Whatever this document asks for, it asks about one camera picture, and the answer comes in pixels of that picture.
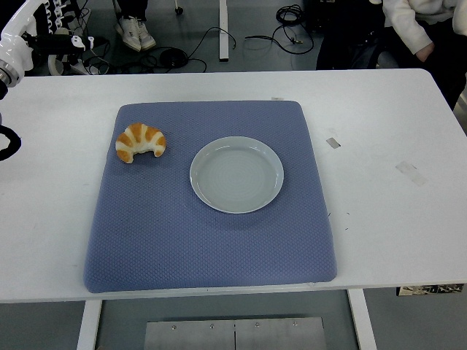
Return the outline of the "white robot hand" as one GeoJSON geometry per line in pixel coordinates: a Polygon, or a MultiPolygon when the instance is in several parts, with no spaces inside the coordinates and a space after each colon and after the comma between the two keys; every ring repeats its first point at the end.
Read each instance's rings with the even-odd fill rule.
{"type": "Polygon", "coordinates": [[[92,36],[38,34],[34,13],[47,1],[25,1],[1,32],[1,82],[13,87],[34,67],[32,52],[45,55],[69,55],[93,49],[92,36]]]}

